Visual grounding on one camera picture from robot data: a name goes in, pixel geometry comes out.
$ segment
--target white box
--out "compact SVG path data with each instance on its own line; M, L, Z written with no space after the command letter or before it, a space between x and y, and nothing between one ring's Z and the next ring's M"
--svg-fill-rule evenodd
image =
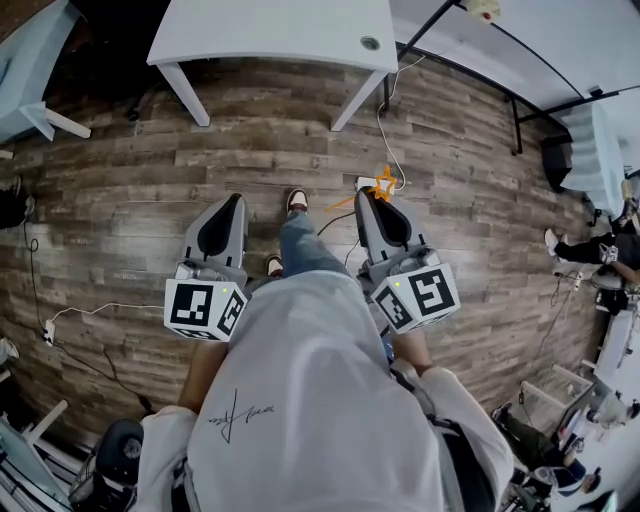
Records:
M447 263L389 276L371 297L396 334L437 322L460 309L458 290Z
M246 304L231 281L167 279L164 325L185 338L229 341Z

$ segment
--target wooden floor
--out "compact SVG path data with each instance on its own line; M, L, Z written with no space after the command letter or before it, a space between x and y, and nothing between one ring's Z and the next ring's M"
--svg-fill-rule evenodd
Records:
M379 98L342 132L327 129L358 81L353 70L227 60L186 72L211 115L208 128L195 126L166 89L131 123L124 103L113 107L52 86L51 108L90 126L91 139L58 132L49 143L33 135L15 144L13 161L0 162L0 185L20 173L38 199L27 232L39 242L33 263L42 322L70 306L162 304L187 226L233 192L251 208L245 263L258 274L278 247L287 189L309 192L320 227L349 211L323 209L351 195L356 176L375 176L391 163L374 114ZM510 105L427 61L401 75L392 104L383 124L407 175L401 196L452 264L462 299L460 311L427 330L436 363L488 409L530 373L543 380L554 361L576 367L601 336L588 286L573 295L566 321L563 313L535 358L570 287L562 284L552 307L556 279L543 229L554 226L573 240L588 235L579 198L552 193L543 176L546 127L525 125L524 155L513 157ZM353 217L322 237L344 258L357 239ZM354 251L350 268L363 258ZM42 341L22 228L0 233L0 283L0 331L21 353L12 371L37 410L69 401L59 432L78 441L115 418L140 417L133 394ZM106 349L125 385L155 408L176 400L191 342L166 330L158 311L70 313L56 325L57 343L110 374Z

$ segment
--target metal frame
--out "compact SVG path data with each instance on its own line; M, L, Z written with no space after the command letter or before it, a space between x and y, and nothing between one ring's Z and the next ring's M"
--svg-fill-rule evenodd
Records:
M422 55L424 57L428 57L432 60L441 62L442 64L449 66L451 68L457 69L473 78L476 78L477 80L480 80L481 82L494 87L498 90L500 90L501 92L503 92L505 94L505 101L511 101L511 107L512 107L512 112L513 112L513 122L515 125L515 130L516 130L516 142L517 142L517 148L516 149L512 149L511 150L511 154L516 156L516 155L521 155L523 153L523 146L522 146L522 133L520 130L520 125L522 123L526 123L527 121L531 121L533 119L538 119L538 118L544 118L546 121L548 121L549 123L553 124L557 129L559 129L560 131L563 131L565 133L569 133L569 131L567 130L566 126L564 126L562 123L560 123L557 119L554 119L553 117L551 117L551 114L554 114L556 112L560 112L561 110L565 110L568 108L573 108L573 107L577 107L580 105L585 105L587 103L594 103L596 101L600 101L600 100L604 100L606 98L611 98L613 96L618 96L621 92L624 91L629 91L632 89L639 89L640 85L635 85L635 86L631 86L631 87L626 87L624 89L619 89L617 91L612 91L606 94L601 94L600 96L593 96L590 98L585 98L580 91L578 91L578 89L571 83L569 82L569 80L567 80L567 78L562 75L562 73L560 73L555 67L553 67L549 62L547 62L540 54L538 54L536 51L534 51L532 48L530 48L529 46L527 46L525 43L523 43L522 41L520 41L520 39L518 39L517 37L515 37L513 34L507 32L506 30L504 30L502 27L496 25L495 23L490 23L490 25L492 27L494 27L495 29L499 30L500 32L502 32L503 34L505 34L507 37L509 37L510 39L512 39L513 41L515 41L516 43L518 43L520 46L522 46L524 49L526 49L527 51L529 51L531 54L533 54L535 57L537 57L541 62L543 62L551 71L553 71L556 75L558 75L558 77L560 77L578 96L579 99L573 100L573 101L569 101L567 103L563 103L561 105L557 105L555 107L552 107L550 109L546 109L546 110L542 110L539 107L533 105L530 101L524 99L522 96L520 96L519 94L514 93L513 91L507 89L506 87L498 84L497 82L495 82L494 80L491 80L488 77L485 77L484 75L481 75L480 73L473 71L465 66L462 66L460 64L457 64L449 59L443 59L441 57L439 57L438 55L435 55L431 52L425 51L425 50L421 50L419 48L415 48L415 44L429 31L429 29L431 27L433 27L440 18L442 18L442 16L444 16L447 11L449 11L449 9L451 9L452 7L458 7L459 9L462 9L464 11L466 11L466 8L460 4L462 0L445 0L445 2L438 8L438 10L426 21L426 23L424 25L422 25L422 27L420 27L420 30L418 30L413 37L409 40L409 42L407 44L400 44L400 43L396 43L396 46L399 47L399 51L398 51L398 62L400 62L400 60L407 54L407 53L417 53L419 55ZM384 106L380 111L380 115L382 117L385 116L386 112L389 110L389 75L386 75L384 78ZM527 108L529 108L533 113L526 115L524 117L520 117L518 114L518 106L516 104L516 101L522 103L523 105L525 105Z

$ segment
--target white shirt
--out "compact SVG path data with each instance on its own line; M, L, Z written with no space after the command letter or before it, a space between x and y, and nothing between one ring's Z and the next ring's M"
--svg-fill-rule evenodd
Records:
M451 372L433 368L421 382L500 496L513 471L502 435ZM203 511L445 509L437 439L390 377L362 292L341 274L255 292L200 416L170 407L143 425L139 512L170 510L185 452Z

